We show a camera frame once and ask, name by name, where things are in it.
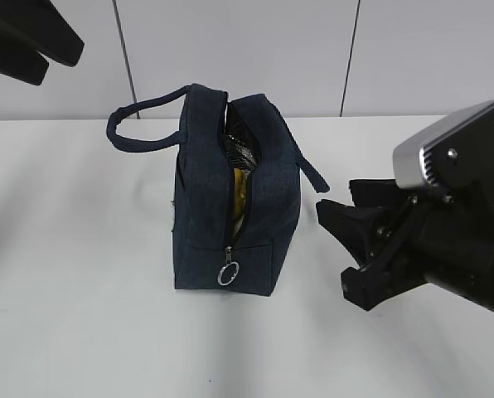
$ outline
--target insulated lunch bag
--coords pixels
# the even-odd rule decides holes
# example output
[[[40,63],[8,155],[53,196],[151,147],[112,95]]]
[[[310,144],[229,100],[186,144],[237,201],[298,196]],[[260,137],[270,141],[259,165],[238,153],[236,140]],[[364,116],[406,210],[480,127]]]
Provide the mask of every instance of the insulated lunch bag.
[[[179,131],[158,141],[116,134],[131,114],[185,95]],[[175,174],[173,268],[176,289],[219,289],[269,296],[300,213],[303,170],[317,192],[330,189],[303,157],[265,95],[227,103],[228,94],[187,85],[119,108],[107,137],[119,150],[179,145]]]

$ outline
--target fabric handle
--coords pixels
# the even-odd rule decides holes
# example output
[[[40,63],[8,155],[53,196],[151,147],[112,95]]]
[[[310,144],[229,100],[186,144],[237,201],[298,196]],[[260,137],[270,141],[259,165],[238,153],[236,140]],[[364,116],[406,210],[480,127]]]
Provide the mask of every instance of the fabric handle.
[[[295,143],[295,163],[303,171],[304,175],[310,181],[316,193],[327,193],[328,191],[330,191],[330,186],[327,184],[326,180],[316,170],[316,168],[312,166],[312,164],[308,160],[306,160],[306,158],[298,149],[296,143]]]
[[[147,101],[137,102],[136,104],[131,104],[123,108],[118,108],[109,117],[109,122],[107,123],[107,138],[118,150],[130,153],[153,152],[164,148],[169,148],[179,143],[185,143],[187,137],[187,132],[185,129],[176,131],[169,137],[159,139],[157,141],[143,141],[140,139],[127,138],[118,135],[116,134],[116,128],[122,120],[127,118],[129,115],[135,114],[139,110],[168,104],[178,98],[181,98],[183,95],[186,95],[189,91],[190,86],[185,85],[179,90],[173,91],[163,97],[149,99]]]

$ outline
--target white table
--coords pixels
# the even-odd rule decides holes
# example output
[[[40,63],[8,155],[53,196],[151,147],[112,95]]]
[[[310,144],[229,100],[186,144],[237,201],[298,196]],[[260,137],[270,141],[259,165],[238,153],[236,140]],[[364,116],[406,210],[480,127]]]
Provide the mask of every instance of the white table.
[[[324,197],[349,202],[349,179],[392,177],[393,147],[436,119],[288,123]],[[0,122],[0,398],[494,397],[494,314],[432,285],[369,313],[345,301],[354,262],[305,178],[272,297],[175,291],[177,151],[120,153],[104,127]]]

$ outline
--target zipper pull tab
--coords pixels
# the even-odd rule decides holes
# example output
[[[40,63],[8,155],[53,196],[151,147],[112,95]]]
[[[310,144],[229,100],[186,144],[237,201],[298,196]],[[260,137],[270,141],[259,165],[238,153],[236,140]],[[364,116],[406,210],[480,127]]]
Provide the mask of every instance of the zipper pull tab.
[[[225,247],[225,264],[230,265],[232,263],[232,246]]]
[[[230,277],[230,279],[226,282],[223,282],[223,274],[227,270],[227,268],[234,266],[234,273]],[[238,276],[238,273],[240,272],[240,264],[238,264],[237,261],[232,261],[232,246],[227,246],[225,247],[225,266],[220,270],[220,273],[217,275],[217,283],[220,286],[227,286],[228,284],[231,284],[234,279],[236,279],[236,276]]]

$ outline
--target white wall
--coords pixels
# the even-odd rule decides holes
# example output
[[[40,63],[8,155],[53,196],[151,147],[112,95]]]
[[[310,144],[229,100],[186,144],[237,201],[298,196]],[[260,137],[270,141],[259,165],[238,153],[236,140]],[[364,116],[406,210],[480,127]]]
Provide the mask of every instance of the white wall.
[[[362,0],[344,115],[494,99],[494,0]]]
[[[139,100],[198,82],[264,92],[287,116],[339,115],[358,0],[117,1]],[[0,119],[103,119],[132,101],[112,1],[54,4],[83,57],[74,69],[52,62],[41,87],[0,76]],[[361,0],[344,115],[445,114],[489,99],[494,0]]]

